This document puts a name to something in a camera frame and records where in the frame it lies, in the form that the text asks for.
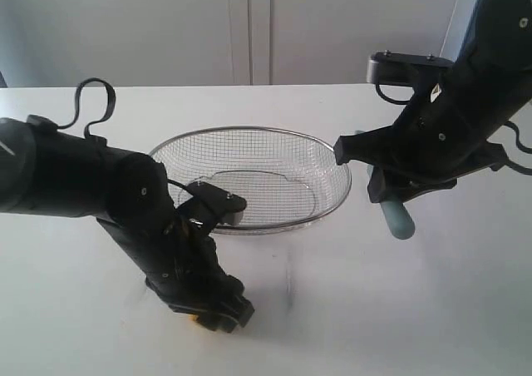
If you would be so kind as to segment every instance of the metal wire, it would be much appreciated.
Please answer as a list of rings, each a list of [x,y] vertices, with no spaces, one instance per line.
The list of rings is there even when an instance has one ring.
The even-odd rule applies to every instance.
[[[172,180],[206,181],[248,202],[238,226],[220,233],[262,234],[293,229],[338,208],[351,188],[347,166],[311,136],[255,126],[231,126],[177,136],[151,155]],[[170,187],[177,205],[190,198]]]

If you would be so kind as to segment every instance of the white table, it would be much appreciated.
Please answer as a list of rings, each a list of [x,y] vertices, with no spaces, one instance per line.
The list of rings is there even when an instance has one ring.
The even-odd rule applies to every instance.
[[[0,116],[37,113],[64,123],[73,92],[0,90]],[[225,125],[276,126],[333,143],[388,125],[401,109],[366,85],[120,88],[117,95],[115,116],[93,132],[144,152]],[[83,99],[76,134],[103,112],[102,89]],[[530,143],[530,111],[516,120]],[[511,132],[497,137],[525,162]],[[257,310],[231,335],[198,327],[146,292],[140,271],[93,219],[0,215],[0,374],[530,374],[532,179],[483,171],[414,200],[416,235],[399,241],[368,202],[366,167],[350,167],[350,197],[316,225],[215,236],[222,266],[245,283]]]

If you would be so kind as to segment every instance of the basket rim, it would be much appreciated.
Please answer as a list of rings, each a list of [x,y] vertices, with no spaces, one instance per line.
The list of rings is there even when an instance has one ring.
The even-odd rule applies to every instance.
[[[204,134],[207,134],[207,133],[212,133],[212,132],[219,132],[219,131],[269,131],[269,132],[277,132],[277,133],[283,133],[285,135],[291,135],[291,136],[299,136],[299,137],[302,137],[303,139],[308,139],[310,141],[315,141],[317,143],[319,143],[320,145],[326,147],[327,149],[329,149],[330,151],[334,152],[334,149],[331,145],[329,145],[326,141],[322,140],[322,139],[319,139],[315,136],[310,136],[310,135],[306,135],[302,132],[296,132],[296,131],[290,131],[290,130],[287,130],[287,129],[280,129],[280,128],[272,128],[272,127],[267,127],[267,126],[218,126],[218,127],[214,127],[214,128],[205,128],[205,129],[199,129],[197,131],[190,131],[190,132],[186,132],[186,133],[183,133],[181,135],[178,135],[178,136],[174,136],[174,137],[171,137],[170,139],[167,139],[166,141],[163,141],[162,143],[160,143],[159,145],[157,145],[152,151],[150,151],[150,154],[149,156],[150,157],[153,157],[153,155],[155,155],[157,153],[157,151],[159,151],[160,149],[162,149],[163,147],[169,145],[170,143],[173,143],[175,141],[179,141],[179,140],[182,140],[182,139],[185,139],[186,137],[189,137],[189,136],[197,136],[197,135],[204,135]],[[326,210],[323,210],[315,215],[312,215],[312,216],[308,216],[306,218],[302,218],[301,220],[292,220],[292,221],[288,221],[288,222],[279,222],[277,224],[271,224],[271,225],[246,225],[246,226],[228,226],[228,225],[218,225],[216,226],[216,228],[214,229],[214,232],[216,230],[232,230],[232,231],[239,231],[239,230],[242,230],[242,231],[271,231],[272,233],[275,231],[275,230],[280,230],[280,229],[285,229],[285,228],[288,228],[288,227],[292,227],[292,226],[298,226],[298,225],[304,225],[304,224],[311,224],[313,223],[314,221],[316,220],[320,220],[322,219],[323,217],[331,214],[332,212],[334,212],[335,210],[337,210],[344,202],[345,200],[349,197],[349,193],[351,192],[351,189],[352,189],[352,173],[351,173],[351,170],[349,169],[349,166],[347,166],[347,164],[343,164],[342,166],[342,169],[344,171],[344,173],[346,174],[346,177],[347,177],[347,188],[346,190],[343,192],[343,195],[342,197],[340,198],[340,200],[337,201],[337,203],[333,206],[331,206],[330,208],[327,208]]]

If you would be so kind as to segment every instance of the metal mesh basket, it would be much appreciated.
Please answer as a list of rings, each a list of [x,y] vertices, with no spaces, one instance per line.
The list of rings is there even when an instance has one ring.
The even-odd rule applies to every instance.
[[[256,235],[308,225],[336,210],[351,189],[347,166],[337,166],[332,147],[311,136],[256,126],[187,133],[151,153],[168,177],[188,185],[205,181],[245,198],[238,226],[219,233]],[[188,193],[170,187],[177,205]]]

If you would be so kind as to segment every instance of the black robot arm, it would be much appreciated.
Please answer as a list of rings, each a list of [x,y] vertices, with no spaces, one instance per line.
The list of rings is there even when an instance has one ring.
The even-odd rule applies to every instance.
[[[368,186],[374,203],[450,189],[457,178],[486,167],[527,173],[487,139],[532,99],[531,48],[532,0],[483,0],[475,40],[454,64],[432,56],[373,55],[368,80],[385,100],[381,84],[413,87],[414,94],[391,126],[341,136],[337,163],[374,166]]]
[[[109,94],[103,121],[114,108]],[[234,223],[246,201],[207,183],[184,187],[192,198],[178,208],[165,167],[151,157],[107,146],[106,140],[59,132],[39,116],[0,120],[0,212],[79,217],[93,215],[145,273],[146,284],[175,312],[196,315],[203,326],[231,332],[254,308],[244,286],[218,264],[209,237],[218,223]]]

